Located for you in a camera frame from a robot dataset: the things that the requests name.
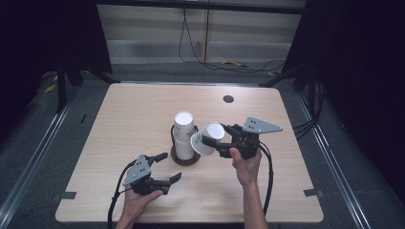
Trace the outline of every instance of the cord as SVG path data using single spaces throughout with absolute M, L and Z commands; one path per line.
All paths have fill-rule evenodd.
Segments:
M 231 68 L 224 68 L 224 67 L 216 66 L 216 65 L 209 64 L 209 63 L 206 63 L 206 62 L 202 62 L 199 59 L 199 57 L 196 55 L 196 52 L 194 50 L 193 41 L 191 39 L 190 30 L 188 29 L 188 23 L 187 23 L 187 19 L 186 19 L 186 16 L 185 16 L 185 9 L 182 9 L 182 14 L 183 14 L 183 21 L 182 21 L 182 27 L 181 27 L 181 38 L 180 38 L 178 56 L 179 56 L 180 60 L 183 61 L 184 63 L 199 63 L 202 66 L 204 66 L 204 67 L 206 67 L 207 69 L 210 69 L 210 70 L 228 70 L 228 71 L 232 71 L 232 72 L 236 72 L 236 73 L 257 73 L 257 72 L 275 71 L 275 70 L 280 69 L 281 67 L 283 67 L 285 62 L 286 62 L 285 60 L 270 60 L 270 61 L 266 62 L 266 64 L 261 69 L 258 69 L 258 70 L 254 70 L 254 69 L 235 69 L 235 68 L 231 69 Z M 197 61 L 187 61 L 187 60 L 184 60 L 181 57 L 181 43 L 182 43 L 182 38 L 183 38 L 183 34 L 184 34 L 184 27 L 186 27 L 187 34 L 188 34 L 188 39 L 189 39 L 190 45 L 191 45 L 191 50 L 193 51 L 194 57 L 196 58 Z M 265 70 L 265 67 L 268 64 L 274 63 L 274 62 L 281 62 L 281 64 L 279 66 L 275 67 L 275 68 Z
M 268 204 L 270 202 L 271 191 L 273 189 L 273 174 L 274 174 L 273 173 L 273 162 L 271 160 L 270 150 L 265 145 L 265 143 L 260 142 L 259 148 L 262 150 L 263 153 L 265 153 L 267 160 L 268 160 L 268 185 L 267 185 L 265 204 L 263 206 L 263 212 L 266 215 L 267 209 L 268 209 Z
M 114 196 L 112 197 L 112 201 L 111 201 L 111 205 L 110 205 L 110 209 L 108 210 L 108 229 L 113 229 L 113 212 L 114 212 L 114 208 L 116 207 L 116 203 L 117 200 L 119 198 L 119 195 L 121 195 L 122 193 L 131 190 L 131 189 L 126 189 L 124 191 L 119 192 L 119 184 L 122 181 L 122 178 L 124 177 L 126 171 L 135 164 L 137 160 L 135 159 L 133 162 L 129 163 L 125 169 L 122 171 L 121 175 L 119 176 L 119 180 L 117 183 L 117 188 L 116 191 L 114 192 Z
M 323 89 L 323 87 L 321 87 L 321 84 L 319 82 L 318 82 L 317 86 L 318 86 L 317 97 L 318 97 L 318 104 L 319 104 L 318 111 L 316 112 L 315 116 L 311 120 L 309 120 L 299 126 L 293 127 L 294 130 L 305 127 L 304 129 L 301 129 L 301 130 L 295 132 L 296 135 L 300 134 L 299 136 L 297 136 L 297 140 L 301 139 L 316 125 L 316 123 L 318 122 L 319 116 L 321 115 L 321 111 L 322 111 L 323 103 L 324 103 L 324 99 L 325 99 L 325 90 Z

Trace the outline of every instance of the metal bracket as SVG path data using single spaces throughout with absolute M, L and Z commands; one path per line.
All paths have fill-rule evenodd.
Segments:
M 265 134 L 283 131 L 283 128 L 249 116 L 244 125 L 244 131 L 253 134 Z
M 129 170 L 128 176 L 122 182 L 122 185 L 125 186 L 150 174 L 151 168 L 148 164 L 148 161 L 146 160 L 145 155 L 140 155 L 137 159 L 137 162 L 135 162 L 134 166 L 132 166 Z

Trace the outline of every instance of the white paper cup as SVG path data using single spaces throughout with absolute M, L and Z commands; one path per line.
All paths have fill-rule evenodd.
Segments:
M 202 156 L 210 156 L 215 149 L 203 144 L 203 135 L 221 141 L 224 138 L 224 127 L 218 122 L 210 122 L 206 127 L 191 136 L 191 146 Z
M 194 150 L 191 147 L 191 142 L 179 142 L 175 139 L 176 156 L 181 160 L 193 158 Z
M 189 112 L 179 112 L 175 116 L 173 137 L 179 142 L 189 142 L 194 134 L 193 115 Z

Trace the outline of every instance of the black circle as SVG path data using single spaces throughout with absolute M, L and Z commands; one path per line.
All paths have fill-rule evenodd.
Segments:
M 226 103 L 232 103 L 235 99 L 231 95 L 225 95 L 224 96 L 224 101 Z

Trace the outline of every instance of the finger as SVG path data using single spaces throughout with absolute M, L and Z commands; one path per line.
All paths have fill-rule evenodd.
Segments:
M 145 200 L 146 200 L 147 203 L 149 203 L 149 202 L 157 199 L 161 195 L 163 195 L 163 191 L 162 190 L 157 190 L 157 191 L 154 191 L 153 193 L 145 196 Z
M 241 153 L 236 148 L 230 148 L 229 153 L 235 161 L 240 161 L 242 159 Z

